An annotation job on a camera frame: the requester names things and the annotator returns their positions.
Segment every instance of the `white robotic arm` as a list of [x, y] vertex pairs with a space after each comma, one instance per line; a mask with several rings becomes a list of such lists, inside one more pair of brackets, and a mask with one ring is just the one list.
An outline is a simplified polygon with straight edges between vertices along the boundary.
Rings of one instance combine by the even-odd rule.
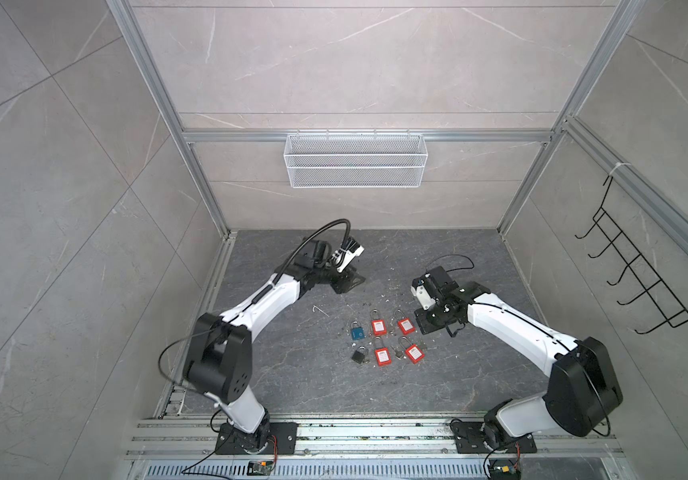
[[[507, 400], [485, 416], [491, 448], [532, 432], [562, 428], [586, 436], [622, 400], [608, 351], [589, 337], [578, 341], [518, 312], [475, 282], [460, 287], [437, 266], [415, 279], [412, 294], [422, 304], [416, 321], [422, 333], [445, 328], [451, 337], [471, 323], [520, 352], [550, 378], [546, 392]], [[452, 332], [449, 326], [461, 328]]]
[[[331, 226], [346, 224], [338, 249], [314, 238]], [[275, 273], [243, 302], [219, 316], [203, 314], [196, 322], [186, 354], [184, 378], [214, 400], [229, 417], [238, 444], [247, 452], [266, 445], [270, 416], [249, 386], [253, 341], [278, 313], [318, 283], [345, 293], [363, 283], [350, 265], [363, 252], [349, 236], [349, 221], [335, 220], [306, 238]]]

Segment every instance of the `black metal hook rack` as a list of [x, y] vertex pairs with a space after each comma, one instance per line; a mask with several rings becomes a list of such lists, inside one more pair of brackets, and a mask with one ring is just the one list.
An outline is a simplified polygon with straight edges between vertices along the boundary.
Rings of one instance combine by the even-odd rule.
[[[616, 253], [619, 255], [619, 257], [621, 257], [621, 259], [624, 261], [624, 269], [621, 271], [619, 278], [613, 283], [606, 280], [606, 283], [608, 285], [611, 285], [611, 286], [618, 285], [619, 282], [621, 282], [621, 279], [624, 278], [624, 274], [626, 274], [627, 271], [629, 271], [632, 273], [632, 275], [634, 275], [634, 278], [637, 280], [637, 283], [639, 283], [640, 286], [643, 288], [643, 291], [638, 293], [632, 300], [628, 300], [627, 302], [619, 302], [618, 300], [616, 300], [616, 303], [618, 303], [619, 305], [629, 305], [630, 303], [635, 302], [637, 299], [641, 298], [643, 295], [646, 295], [646, 296], [648, 296], [650, 301], [653, 302], [654, 305], [656, 305], [656, 308], [658, 309], [659, 313], [661, 313], [661, 316], [664, 318], [664, 321], [662, 321], [661, 323], [657, 324], [653, 328], [646, 330], [644, 332], [641, 332], [641, 331], [635, 329], [635, 332], [637, 334], [645, 335], [647, 333], [651, 333], [665, 323], [668, 324], [669, 326], [671, 326], [672, 328], [677, 328], [678, 326], [682, 326], [682, 325], [688, 323], [688, 309], [687, 309], [687, 307], [685, 307], [683, 302], [681, 302], [680, 299], [677, 297], [677, 295], [675, 295], [675, 292], [672, 291], [670, 286], [667, 285], [666, 282], [664, 281], [664, 279], [661, 277], [661, 275], [659, 275], [659, 273], [656, 271], [654, 266], [651, 265], [650, 262], [648, 261], [648, 259], [645, 257], [645, 255], [643, 255], [643, 253], [640, 252], [640, 249], [637, 248], [637, 245], [634, 244], [632, 239], [627, 236], [627, 234], [616, 223], [616, 220], [614, 220], [614, 218], [612, 216], [610, 216], [608, 214], [608, 211], [605, 209], [605, 207], [604, 207], [605, 206], [605, 199], [608, 197], [608, 191], [610, 190], [610, 185], [613, 183], [613, 181], [614, 181], [614, 179], [611, 176], [608, 176], [608, 177], [606, 177], [605, 182], [603, 182], [603, 186], [605, 186], [606, 184], [608, 184], [608, 186], [605, 188], [605, 194], [603, 195], [603, 200], [600, 202], [600, 207], [598, 208], [598, 211], [596, 211], [594, 213], [594, 215], [592, 216], [592, 221], [593, 221], [592, 226], [590, 226], [590, 228], [589, 228], [589, 230], [587, 230], [586, 234], [581, 235], [581, 236], [579, 236], [579, 235], [574, 235], [574, 236], [581, 240], [581, 239], [585, 238], [587, 235], [589, 235], [589, 233], [592, 230], [594, 230], [595, 228], [598, 228], [599, 231], [608, 240], [608, 245], [606, 245], [605, 248], [603, 248], [602, 251], [599, 252], [597, 255], [588, 254], [588, 257], [589, 258], [598, 258], [600, 255], [604, 254], [605, 251], [608, 250], [608, 248], [613, 247], [614, 250], [616, 250]], [[608, 235], [608, 232], [603, 228], [603, 226], [600, 225], [600, 220], [602, 220], [603, 218], [607, 218], [618, 229], [619, 233], [616, 234], [615, 236], [613, 236], [613, 238], [611, 238], [611, 236]], [[636, 253], [636, 255], [631, 260], [627, 260], [627, 258], [621, 253], [618, 246], [616, 245], [616, 241], [622, 237], [624, 239], [626, 239], [626, 241], [629, 245], [632, 245], [632, 248], [634, 249], [634, 252]], [[651, 283], [648, 286], [646, 286], [645, 283], [643, 283], [643, 281], [640, 279], [640, 277], [637, 275], [637, 273], [634, 271], [634, 268], [632, 267], [632, 264], [635, 261], [637, 261], [637, 259], [642, 259], [648, 265], [648, 268], [650, 268], [650, 271], [656, 275], [656, 281], [655, 282]], [[672, 295], [674, 300], [677, 302], [677, 305], [680, 306], [680, 309], [675, 314], [673, 314], [671, 316], [667, 316], [664, 313], [664, 310], [662, 310], [661, 306], [656, 301], [654, 296], [650, 294], [650, 290], [659, 284], [663, 285], [664, 288], [666, 288], [666, 291]], [[678, 316], [681, 316], [683, 314], [685, 314], [687, 316], [684, 320], [682, 320], [682, 321], [678, 320], [675, 323], [673, 323], [673, 320], [675, 320]]]

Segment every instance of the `wire mesh basket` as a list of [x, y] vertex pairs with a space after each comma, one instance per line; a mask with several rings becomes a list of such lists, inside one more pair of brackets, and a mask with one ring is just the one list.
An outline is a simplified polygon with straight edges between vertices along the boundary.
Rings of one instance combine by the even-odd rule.
[[283, 153], [293, 188], [418, 187], [427, 162], [420, 134], [291, 134]]

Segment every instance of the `metal grate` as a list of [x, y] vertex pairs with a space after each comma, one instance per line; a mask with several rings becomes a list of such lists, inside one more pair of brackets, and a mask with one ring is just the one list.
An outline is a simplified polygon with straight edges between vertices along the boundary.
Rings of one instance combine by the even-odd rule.
[[[197, 473], [224, 475], [233, 480], [251, 480], [248, 460], [207, 460], [182, 475], [193, 461], [152, 461], [144, 480], [194, 480], [208, 478]], [[272, 478], [306, 480], [337, 478], [485, 478], [482, 458], [404, 458], [404, 459], [297, 459], [281, 458]]]
[[292, 134], [283, 153], [291, 187], [418, 187], [420, 134]]

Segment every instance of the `gray tile wall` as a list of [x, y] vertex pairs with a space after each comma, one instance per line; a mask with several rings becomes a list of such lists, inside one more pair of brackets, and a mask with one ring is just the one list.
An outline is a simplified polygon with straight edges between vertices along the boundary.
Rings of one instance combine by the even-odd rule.
[[[688, 0], [646, 3], [579, 117], [688, 216]], [[606, 283], [624, 264], [612, 250], [588, 258], [603, 248], [601, 234], [574, 237], [589, 228], [604, 178], [576, 144], [561, 145], [508, 242], [553, 326], [608, 332], [623, 346], [612, 352], [625, 395], [613, 417], [637, 475], [688, 478], [688, 323], [637, 335], [634, 329], [647, 330], [662, 315], [645, 298], [618, 305], [641, 288], [629, 274], [617, 286]], [[688, 308], [685, 253], [620, 188], [611, 189], [606, 205]], [[636, 271], [649, 285], [654, 279], [644, 266]], [[667, 315], [679, 310], [665, 289], [652, 293]]]
[[154, 412], [220, 244], [168, 137], [103, 0], [0, 3], [0, 478], [108, 478]]
[[[611, 425], [641, 478], [688, 478], [688, 323], [647, 330], [663, 318], [646, 299], [620, 306], [640, 291], [628, 274], [614, 282], [624, 264], [612, 250], [597, 259], [607, 241], [595, 230], [585, 239], [604, 193], [605, 172], [572, 140], [550, 161], [506, 241], [546, 321], [577, 337], [606, 343], [617, 370], [624, 404]], [[621, 188], [605, 204], [688, 308], [688, 257]], [[628, 255], [629, 249], [620, 243]], [[647, 284], [644, 264], [635, 271]], [[652, 290], [667, 314], [675, 304], [663, 288]]]
[[317, 228], [346, 216], [358, 228], [495, 227], [541, 145], [429, 143], [418, 188], [293, 189], [282, 143], [196, 144], [233, 228]]
[[649, 0], [580, 112], [688, 215], [688, 0]]
[[154, 0], [134, 11], [185, 127], [491, 128], [551, 126], [613, 4]]

